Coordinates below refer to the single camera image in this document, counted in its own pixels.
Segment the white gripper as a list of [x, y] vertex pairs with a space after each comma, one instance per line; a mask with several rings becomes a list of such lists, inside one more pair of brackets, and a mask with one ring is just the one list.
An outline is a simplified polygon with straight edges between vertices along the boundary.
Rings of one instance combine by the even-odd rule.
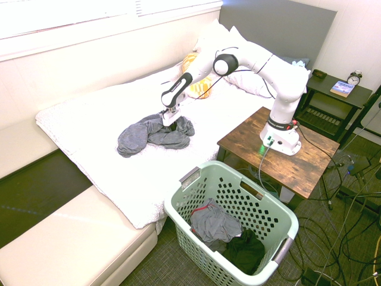
[[167, 108], [162, 112], [162, 121], [164, 126], [172, 125], [181, 116], [179, 108]]

